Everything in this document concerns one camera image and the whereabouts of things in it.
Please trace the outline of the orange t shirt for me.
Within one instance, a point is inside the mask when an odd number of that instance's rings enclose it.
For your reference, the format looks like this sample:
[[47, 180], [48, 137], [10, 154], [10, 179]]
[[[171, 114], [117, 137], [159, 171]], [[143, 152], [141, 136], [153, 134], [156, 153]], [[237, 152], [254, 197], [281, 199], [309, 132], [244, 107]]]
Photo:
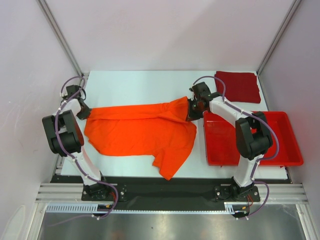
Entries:
[[153, 156], [153, 166], [170, 180], [190, 156], [197, 127], [187, 121], [187, 97], [171, 102], [94, 108], [84, 135], [101, 154]]

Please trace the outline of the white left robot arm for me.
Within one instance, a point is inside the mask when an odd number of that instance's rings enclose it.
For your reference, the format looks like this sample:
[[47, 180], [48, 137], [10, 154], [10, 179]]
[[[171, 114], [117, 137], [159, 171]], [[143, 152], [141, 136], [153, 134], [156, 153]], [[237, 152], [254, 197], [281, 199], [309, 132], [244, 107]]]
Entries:
[[84, 100], [86, 93], [79, 85], [66, 87], [66, 95], [57, 112], [43, 117], [42, 124], [50, 150], [68, 160], [83, 181], [83, 201], [116, 201], [117, 189], [106, 182], [101, 171], [92, 163], [84, 149], [84, 136], [77, 119], [91, 114]]

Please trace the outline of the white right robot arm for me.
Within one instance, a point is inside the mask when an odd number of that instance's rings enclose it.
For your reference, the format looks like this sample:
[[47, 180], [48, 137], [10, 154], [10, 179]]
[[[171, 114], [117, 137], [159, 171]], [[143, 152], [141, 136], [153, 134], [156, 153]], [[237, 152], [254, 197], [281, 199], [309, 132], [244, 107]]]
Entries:
[[273, 145], [274, 131], [263, 112], [247, 112], [232, 104], [224, 93], [211, 92], [205, 82], [194, 83], [189, 89], [193, 98], [188, 101], [188, 122], [204, 117], [204, 112], [222, 117], [235, 129], [235, 143], [240, 154], [239, 162], [227, 194], [216, 198], [243, 201], [253, 191], [254, 175], [269, 148]]

